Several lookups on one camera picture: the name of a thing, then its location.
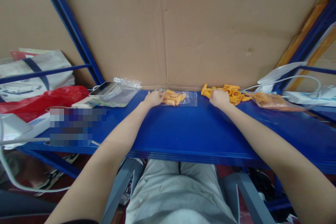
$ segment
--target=finger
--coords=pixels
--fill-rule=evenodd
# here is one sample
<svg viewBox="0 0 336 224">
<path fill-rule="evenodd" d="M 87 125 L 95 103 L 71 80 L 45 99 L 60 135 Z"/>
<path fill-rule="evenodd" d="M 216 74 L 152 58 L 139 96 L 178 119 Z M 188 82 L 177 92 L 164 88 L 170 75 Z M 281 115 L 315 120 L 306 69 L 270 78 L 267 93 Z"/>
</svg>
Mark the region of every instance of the finger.
<svg viewBox="0 0 336 224">
<path fill-rule="evenodd" d="M 161 96 L 160 96 L 160 100 L 161 100 L 161 102 L 164 100 L 164 98 L 165 98 L 165 93 L 166 92 L 163 92 L 163 93 L 161 93 Z"/>
<path fill-rule="evenodd" d="M 161 97 L 164 97 L 165 94 L 166 94 L 166 91 L 163 91 L 162 93 L 160 93 L 160 98 L 161 98 Z"/>
</svg>

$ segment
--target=tote bag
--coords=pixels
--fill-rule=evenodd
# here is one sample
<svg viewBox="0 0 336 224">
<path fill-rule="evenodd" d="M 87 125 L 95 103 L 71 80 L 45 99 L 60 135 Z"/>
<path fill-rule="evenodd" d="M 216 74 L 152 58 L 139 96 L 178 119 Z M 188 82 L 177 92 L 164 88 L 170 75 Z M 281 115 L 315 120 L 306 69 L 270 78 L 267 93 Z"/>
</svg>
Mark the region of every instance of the tote bag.
<svg viewBox="0 0 336 224">
<path fill-rule="evenodd" d="M 0 65 L 0 78 L 71 67 L 60 50 L 50 51 L 33 58 Z M 0 102 L 19 102 L 42 95 L 45 91 L 75 84 L 73 71 L 55 73 L 0 85 Z"/>
</svg>

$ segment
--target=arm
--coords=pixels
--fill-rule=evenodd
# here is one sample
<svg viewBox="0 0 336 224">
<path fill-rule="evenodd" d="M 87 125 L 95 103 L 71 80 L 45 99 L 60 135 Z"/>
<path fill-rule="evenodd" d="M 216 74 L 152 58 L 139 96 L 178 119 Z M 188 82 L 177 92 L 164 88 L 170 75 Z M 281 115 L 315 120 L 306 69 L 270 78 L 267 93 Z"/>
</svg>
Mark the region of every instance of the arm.
<svg viewBox="0 0 336 224">
<path fill-rule="evenodd" d="M 87 162 L 46 224 L 76 219 L 102 220 L 119 165 L 133 146 L 148 111 L 159 105 L 164 95 L 159 91 L 148 92 L 145 100 L 115 127 Z"/>
<path fill-rule="evenodd" d="M 213 90 L 210 102 L 276 173 L 302 224 L 336 223 L 336 187 L 319 169 L 278 134 L 233 106 L 228 93 Z"/>
</svg>

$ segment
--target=gray chair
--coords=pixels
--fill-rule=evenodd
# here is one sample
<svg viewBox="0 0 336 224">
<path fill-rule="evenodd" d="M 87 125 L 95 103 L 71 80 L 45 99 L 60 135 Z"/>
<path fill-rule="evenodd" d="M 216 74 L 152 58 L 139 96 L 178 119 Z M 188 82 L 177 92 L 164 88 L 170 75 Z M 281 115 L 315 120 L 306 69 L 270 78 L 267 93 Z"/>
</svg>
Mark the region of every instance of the gray chair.
<svg viewBox="0 0 336 224">
<path fill-rule="evenodd" d="M 110 224 L 113 215 L 118 207 L 121 196 L 124 193 L 130 178 L 133 176 L 131 195 L 140 177 L 144 172 L 144 167 L 135 159 L 126 159 L 117 174 L 114 185 L 108 199 L 105 214 L 101 224 Z M 254 224 L 275 224 L 273 217 L 266 208 L 259 193 L 253 185 L 250 177 L 246 173 L 234 173 L 225 178 L 218 179 L 225 202 L 230 207 L 234 218 L 239 224 L 239 197 L 238 188 L 245 200 L 247 209 Z"/>
<path fill-rule="evenodd" d="M 133 176 L 131 195 L 140 177 L 144 166 L 135 159 L 127 158 L 115 178 L 102 224 L 110 224 L 118 207 L 130 178 Z M 246 173 L 234 173 L 225 178 L 218 179 L 224 199 L 230 207 L 234 218 L 239 223 L 239 197 L 238 188 L 245 200 L 246 206 L 254 224 L 275 224 L 275 221 L 256 188 Z M 55 203 L 50 203 L 30 196 L 0 191 L 0 219 L 18 216 L 50 214 L 55 208 Z"/>
</svg>

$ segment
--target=smartphone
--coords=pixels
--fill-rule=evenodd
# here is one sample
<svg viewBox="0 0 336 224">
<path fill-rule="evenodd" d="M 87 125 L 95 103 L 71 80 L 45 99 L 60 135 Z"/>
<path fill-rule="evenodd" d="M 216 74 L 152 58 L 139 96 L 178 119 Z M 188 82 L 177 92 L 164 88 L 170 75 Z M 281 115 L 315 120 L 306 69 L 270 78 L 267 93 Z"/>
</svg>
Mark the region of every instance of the smartphone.
<svg viewBox="0 0 336 224">
<path fill-rule="evenodd" d="M 111 82 L 104 82 L 99 87 L 97 87 L 95 90 L 93 90 L 89 96 L 97 96 L 101 91 L 103 91 L 108 85 L 110 85 Z"/>
</svg>

